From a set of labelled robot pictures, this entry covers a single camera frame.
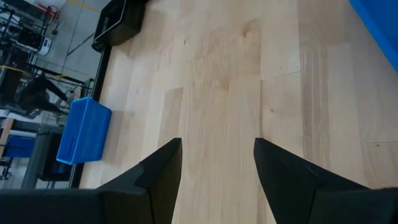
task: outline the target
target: wooden floor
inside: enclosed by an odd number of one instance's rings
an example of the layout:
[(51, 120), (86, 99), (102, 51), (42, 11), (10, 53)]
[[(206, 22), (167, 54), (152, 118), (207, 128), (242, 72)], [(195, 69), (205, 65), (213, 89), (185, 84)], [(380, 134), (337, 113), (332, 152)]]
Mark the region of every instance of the wooden floor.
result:
[(152, 0), (113, 49), (111, 180), (183, 138), (174, 223), (273, 223), (253, 159), (262, 136), (369, 187), (398, 186), (398, 74), (348, 0)]

